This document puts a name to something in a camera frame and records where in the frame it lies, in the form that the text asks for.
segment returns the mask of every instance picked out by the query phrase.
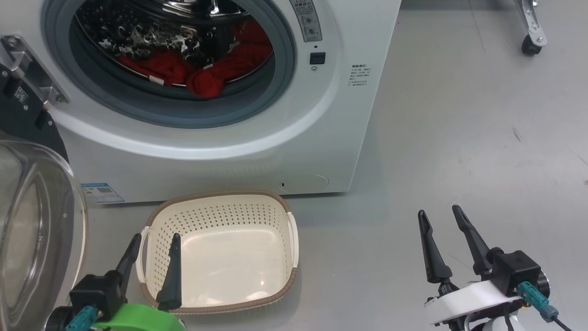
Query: qr code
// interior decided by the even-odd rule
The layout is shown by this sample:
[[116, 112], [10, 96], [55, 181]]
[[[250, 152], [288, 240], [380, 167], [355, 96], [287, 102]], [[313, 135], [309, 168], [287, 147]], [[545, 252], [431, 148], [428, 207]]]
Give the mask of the qr code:
[[18, 90], [14, 94], [16, 99], [21, 102], [21, 104], [25, 104], [26, 100], [29, 98], [29, 95], [22, 89], [22, 87], [18, 87]]

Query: washing machine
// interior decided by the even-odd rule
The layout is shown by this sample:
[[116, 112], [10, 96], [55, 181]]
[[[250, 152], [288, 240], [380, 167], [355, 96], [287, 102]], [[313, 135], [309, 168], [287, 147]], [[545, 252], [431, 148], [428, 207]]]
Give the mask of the washing machine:
[[[41, 103], [39, 125], [59, 130], [96, 203], [243, 188], [347, 191], [399, 7], [400, 0], [2, 1], [3, 75], [28, 87], [4, 93], [24, 113]], [[213, 96], [120, 59], [141, 64], [164, 46], [194, 70], [218, 68], [243, 44], [235, 27], [252, 20], [271, 53], [221, 80]]]

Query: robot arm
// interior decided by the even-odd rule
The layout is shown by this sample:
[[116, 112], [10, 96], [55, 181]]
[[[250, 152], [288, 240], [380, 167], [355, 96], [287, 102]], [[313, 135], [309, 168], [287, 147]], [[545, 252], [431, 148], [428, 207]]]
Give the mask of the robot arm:
[[505, 254], [500, 248], [489, 249], [463, 210], [455, 205], [457, 226], [466, 236], [474, 260], [473, 271], [480, 282], [459, 289], [450, 281], [451, 269], [445, 265], [433, 239], [433, 228], [425, 211], [419, 212], [420, 238], [425, 257], [427, 281], [439, 284], [439, 296], [425, 303], [427, 321], [442, 323], [451, 331], [469, 331], [469, 324], [489, 319], [472, 331], [525, 331], [516, 314], [523, 306], [535, 307], [546, 322], [556, 322], [557, 310], [549, 305], [549, 281], [541, 267], [524, 252]]
[[172, 237], [168, 272], [156, 301], [157, 309], [127, 303], [126, 288], [133, 264], [139, 258], [141, 235], [133, 236], [115, 270], [104, 276], [86, 275], [69, 292], [71, 306], [57, 307], [45, 331], [89, 331], [91, 328], [118, 331], [185, 331], [186, 327], [169, 310], [182, 306], [181, 238]]

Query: white washing machine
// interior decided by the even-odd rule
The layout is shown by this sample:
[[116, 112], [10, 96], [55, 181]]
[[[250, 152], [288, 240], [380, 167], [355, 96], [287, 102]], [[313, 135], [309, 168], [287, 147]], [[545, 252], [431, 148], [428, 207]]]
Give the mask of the white washing machine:
[[[127, 1], [184, 24], [190, 17], [178, 14], [181, 6], [204, 0]], [[208, 0], [207, 10], [218, 12], [218, 2], [226, 5]], [[79, 21], [86, 3], [2, 1], [0, 61], [34, 87], [94, 202], [349, 189], [400, 0], [234, 0], [236, 13], [263, 28], [273, 54], [215, 98], [111, 61], [88, 36], [100, 27]], [[235, 14], [207, 13], [216, 25]], [[110, 26], [130, 19], [123, 16]], [[26, 95], [16, 96], [26, 108]]]

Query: basket handle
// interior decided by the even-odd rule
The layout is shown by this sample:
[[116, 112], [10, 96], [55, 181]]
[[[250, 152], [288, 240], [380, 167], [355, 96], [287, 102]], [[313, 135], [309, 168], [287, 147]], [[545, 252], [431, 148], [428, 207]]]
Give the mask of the basket handle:
[[[141, 245], [139, 245], [139, 258], [135, 262], [137, 268], [137, 278], [139, 279], [140, 283], [147, 283], [145, 279], [145, 271], [143, 269], [143, 245], [147, 241], [147, 236], [151, 235], [151, 228], [146, 226], [143, 231], [141, 231]], [[149, 263], [149, 253], [147, 253], [147, 261]]]
[[289, 228], [290, 228], [290, 240], [292, 249], [292, 266], [298, 267], [298, 228], [296, 227], [296, 220], [291, 212], [288, 212], [289, 217]]

